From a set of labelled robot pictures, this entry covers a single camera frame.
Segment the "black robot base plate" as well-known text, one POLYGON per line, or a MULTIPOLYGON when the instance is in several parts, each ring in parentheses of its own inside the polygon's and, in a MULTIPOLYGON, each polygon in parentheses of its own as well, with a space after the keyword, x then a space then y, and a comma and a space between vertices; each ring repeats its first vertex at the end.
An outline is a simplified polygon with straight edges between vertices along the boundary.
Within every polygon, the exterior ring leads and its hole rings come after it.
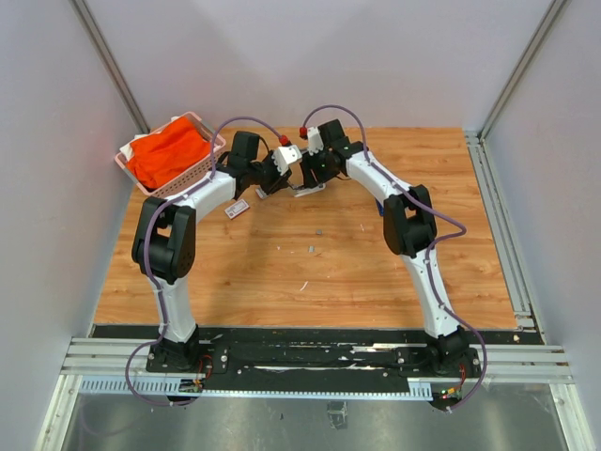
POLYGON ((146 370, 148 345, 159 334, 148 326, 100 325, 94 339, 130 340, 132 350, 128 377, 151 375, 191 377, 202 386, 209 378, 222 374, 252 372, 331 372, 381 371, 406 379, 427 377, 456 381, 482 381, 490 367, 490 352, 485 338, 467 332, 470 348, 478 354, 481 373, 463 377, 457 373, 440 375, 430 367, 412 368, 405 358, 424 357, 429 336, 417 330, 317 329, 317 328, 241 328, 198 327, 202 359, 192 372, 149 372, 146 370))

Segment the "orange cloth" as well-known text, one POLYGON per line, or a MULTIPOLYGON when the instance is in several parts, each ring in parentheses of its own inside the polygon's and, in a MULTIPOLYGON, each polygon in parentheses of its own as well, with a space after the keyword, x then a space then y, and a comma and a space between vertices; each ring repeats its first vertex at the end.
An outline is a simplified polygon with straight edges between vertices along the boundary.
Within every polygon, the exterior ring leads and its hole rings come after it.
POLYGON ((209 155, 206 140, 187 117, 178 117, 161 132, 133 140, 128 170, 150 190, 156 190, 209 155))

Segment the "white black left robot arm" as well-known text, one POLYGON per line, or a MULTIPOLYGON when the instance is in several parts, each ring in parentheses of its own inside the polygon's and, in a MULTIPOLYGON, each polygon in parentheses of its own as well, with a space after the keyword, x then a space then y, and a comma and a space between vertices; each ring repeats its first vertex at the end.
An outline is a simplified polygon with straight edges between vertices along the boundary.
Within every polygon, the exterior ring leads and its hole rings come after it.
POLYGON ((285 188, 290 165, 301 158, 298 147, 281 136, 280 146, 259 161, 262 140, 256 133, 237 132, 231 149, 200 181, 181 193, 150 197, 143 204, 131 256, 148 278, 159 311, 159 337, 148 345, 149 372, 192 372, 202 359, 188 288, 199 221, 253 185, 264 194, 285 188))

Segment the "aluminium frame post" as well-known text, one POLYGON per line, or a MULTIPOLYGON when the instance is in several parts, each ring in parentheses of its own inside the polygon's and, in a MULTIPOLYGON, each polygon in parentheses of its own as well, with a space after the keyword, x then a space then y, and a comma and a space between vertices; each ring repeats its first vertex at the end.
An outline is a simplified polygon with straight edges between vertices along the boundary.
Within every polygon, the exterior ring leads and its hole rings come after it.
POLYGON ((570 0, 553 0, 549 3, 526 47, 511 71, 510 76, 501 89, 499 96, 486 116, 481 130, 478 132, 480 141, 486 140, 491 134, 493 128, 516 93, 520 83, 529 71, 535 57, 537 57, 542 50, 555 25, 559 22, 570 4, 570 0))
POLYGON ((131 88, 123 75, 113 52, 104 37, 94 14, 85 0, 69 0, 76 17, 80 21, 97 55, 112 80, 116 91, 123 101, 138 132, 149 132, 146 118, 133 96, 131 88))

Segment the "right aluminium frame post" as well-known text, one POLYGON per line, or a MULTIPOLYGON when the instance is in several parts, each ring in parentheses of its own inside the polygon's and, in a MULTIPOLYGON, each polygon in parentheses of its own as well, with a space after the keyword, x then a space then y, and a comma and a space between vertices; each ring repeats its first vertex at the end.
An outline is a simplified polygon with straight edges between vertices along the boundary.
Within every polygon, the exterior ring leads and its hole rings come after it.
POLYGON ((520 83, 529 71, 535 57, 537 57, 542 50, 555 25, 559 22, 570 4, 570 0, 553 0, 549 3, 526 47, 511 71, 510 76, 501 89, 499 96, 486 116, 481 130, 478 132, 480 141, 486 140, 491 134, 493 128, 516 93, 520 83))

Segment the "grey white stapler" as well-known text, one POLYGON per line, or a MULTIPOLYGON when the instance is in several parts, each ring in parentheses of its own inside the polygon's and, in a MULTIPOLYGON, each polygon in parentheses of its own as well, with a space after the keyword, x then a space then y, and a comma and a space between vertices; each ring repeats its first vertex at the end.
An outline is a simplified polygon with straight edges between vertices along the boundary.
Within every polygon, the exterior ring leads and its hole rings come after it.
POLYGON ((304 185, 290 185, 289 188, 294 197, 302 197, 323 191, 326 188, 326 184, 320 183, 317 184, 317 186, 315 187, 306 187, 304 185))

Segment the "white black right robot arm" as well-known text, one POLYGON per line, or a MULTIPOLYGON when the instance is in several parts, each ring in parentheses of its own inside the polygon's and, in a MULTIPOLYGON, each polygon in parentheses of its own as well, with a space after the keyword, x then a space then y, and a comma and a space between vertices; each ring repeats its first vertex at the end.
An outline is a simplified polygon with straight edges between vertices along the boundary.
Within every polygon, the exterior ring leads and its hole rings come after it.
POLYGON ((318 127, 301 126, 300 138, 307 142, 300 164, 307 186, 343 174, 360 183, 381 206, 384 240, 408 270, 429 336, 424 357, 406 357, 405 365, 415 369, 427 366, 438 376, 479 375, 478 354, 470 348, 439 271, 438 230, 427 188, 396 177, 365 143, 352 143, 337 119, 318 127))

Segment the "left aluminium frame post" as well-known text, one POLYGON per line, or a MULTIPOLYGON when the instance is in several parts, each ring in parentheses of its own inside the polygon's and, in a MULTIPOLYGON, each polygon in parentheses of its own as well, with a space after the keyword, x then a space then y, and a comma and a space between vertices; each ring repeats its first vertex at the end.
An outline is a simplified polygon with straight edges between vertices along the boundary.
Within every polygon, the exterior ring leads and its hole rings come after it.
POLYGON ((85 0, 69 0, 76 17, 80 21, 97 55, 112 80, 116 91, 123 101, 138 132, 149 132, 146 118, 133 96, 131 88, 123 75, 113 52, 104 37, 94 14, 85 0))

